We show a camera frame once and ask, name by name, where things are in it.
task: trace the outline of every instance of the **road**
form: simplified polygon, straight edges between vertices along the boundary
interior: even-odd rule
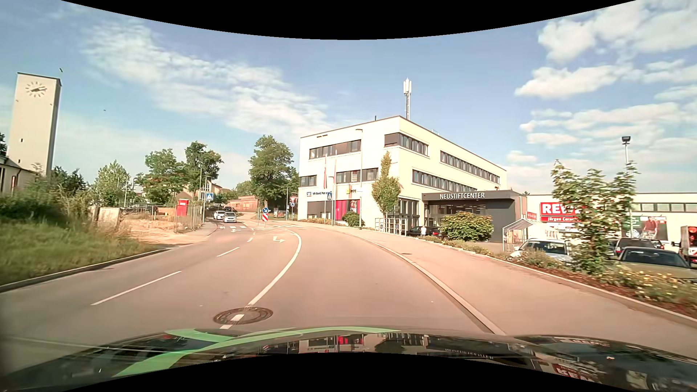
[[[0,294],[3,332],[97,345],[226,327],[214,316],[247,305],[273,311],[243,326],[250,331],[398,324],[482,332],[432,281],[360,239],[293,225],[218,225],[203,243]],[[9,371],[76,351],[15,340],[3,348]]]

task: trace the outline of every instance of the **cell tower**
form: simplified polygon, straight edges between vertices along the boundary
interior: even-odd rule
[[[404,95],[406,96],[406,119],[409,120],[409,112],[411,109],[411,81],[408,77],[404,81]]]

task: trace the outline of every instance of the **manhole cover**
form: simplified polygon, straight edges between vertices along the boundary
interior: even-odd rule
[[[213,321],[223,325],[241,325],[260,322],[273,316],[271,309],[237,308],[218,313]]]

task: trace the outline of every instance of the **light pole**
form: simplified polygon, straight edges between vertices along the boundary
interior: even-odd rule
[[[360,131],[360,192],[358,196],[358,229],[363,230],[362,217],[363,217],[363,129],[356,129]]]
[[[629,166],[629,141],[631,136],[622,136],[622,144],[625,146],[625,168]],[[631,216],[631,204],[629,205],[629,237],[634,238],[634,221]]]

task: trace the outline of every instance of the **curb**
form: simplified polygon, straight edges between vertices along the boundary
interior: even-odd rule
[[[529,267],[526,267],[526,266],[522,266],[522,265],[520,265],[520,264],[507,262],[507,261],[505,261],[505,260],[496,259],[495,257],[491,257],[491,256],[487,256],[487,255],[481,255],[481,254],[479,254],[479,253],[472,252],[472,251],[470,251],[470,250],[464,250],[464,249],[461,249],[461,248],[455,248],[455,247],[452,247],[452,246],[443,245],[442,243],[435,243],[435,242],[426,241],[426,240],[423,240],[423,239],[421,239],[421,241],[430,242],[430,243],[433,243],[433,244],[435,244],[435,245],[439,245],[439,246],[444,246],[444,247],[446,247],[446,248],[455,249],[455,250],[458,250],[458,251],[460,251],[460,252],[467,252],[467,253],[469,253],[469,254],[471,254],[471,255],[474,255],[474,256],[484,257],[484,258],[493,260],[493,261],[495,261],[495,262],[502,262],[502,263],[505,263],[505,264],[508,264],[508,265],[511,265],[511,266],[515,266],[515,267],[519,267],[519,268],[522,268],[522,269],[526,269],[526,270],[528,270],[528,271],[532,271],[532,272],[538,273],[538,274],[540,274],[540,275],[544,275],[544,276],[550,277],[550,278],[552,278],[553,280],[561,280],[561,281],[563,281],[564,283],[566,283],[566,285],[568,285],[568,286],[576,286],[576,288],[591,289],[591,290],[595,291],[598,295],[603,296],[603,297],[605,297],[605,298],[613,299],[613,300],[616,300],[616,301],[621,302],[621,303],[622,303],[622,302],[625,302],[625,305],[627,305],[626,302],[630,302],[630,304],[632,304],[632,305],[635,305],[635,306],[639,305],[639,306],[642,306],[642,307],[644,307],[644,308],[648,308],[648,310],[650,310],[650,312],[648,312],[648,313],[650,313],[650,314],[658,315],[658,316],[669,316],[669,317],[667,317],[667,319],[670,319],[671,321],[679,322],[679,323],[681,323],[681,324],[683,324],[683,325],[687,325],[687,326],[690,326],[690,327],[692,327],[692,328],[697,328],[697,319],[694,319],[694,318],[692,318],[692,317],[690,317],[690,316],[683,315],[683,314],[678,313],[678,312],[673,312],[672,310],[665,309],[665,308],[662,308],[662,307],[660,307],[660,306],[656,306],[656,305],[652,305],[652,304],[650,304],[650,303],[646,303],[646,302],[643,302],[643,301],[639,301],[638,299],[633,299],[633,298],[628,297],[628,296],[623,296],[623,295],[620,295],[620,294],[616,294],[616,293],[613,293],[613,292],[609,292],[609,291],[604,290],[604,289],[599,289],[598,287],[589,286],[589,285],[587,285],[587,284],[585,284],[585,283],[576,282],[575,280],[562,278],[561,276],[557,276],[557,275],[554,275],[554,274],[552,274],[552,273],[547,273],[547,272],[539,271],[539,270],[537,270],[537,269],[532,269],[532,268],[529,268]]]
[[[123,258],[111,260],[108,262],[101,262],[101,263],[92,264],[92,265],[88,265],[88,266],[81,266],[81,267],[77,267],[75,269],[69,269],[67,271],[55,272],[55,273],[50,273],[50,274],[44,275],[44,276],[37,276],[35,278],[20,280],[19,282],[6,283],[5,285],[0,285],[0,293],[8,292],[8,291],[14,290],[14,289],[19,289],[21,287],[36,285],[38,283],[47,282],[49,280],[62,278],[64,276],[75,275],[76,273],[81,273],[81,272],[85,272],[85,271],[93,271],[96,269],[102,269],[106,266],[118,264],[121,262],[127,262],[127,261],[134,260],[134,259],[139,259],[140,257],[154,255],[157,253],[162,253],[162,252],[170,250],[170,249],[173,249],[173,248],[163,248],[163,249],[151,250],[150,252],[139,253],[138,255],[123,257]]]

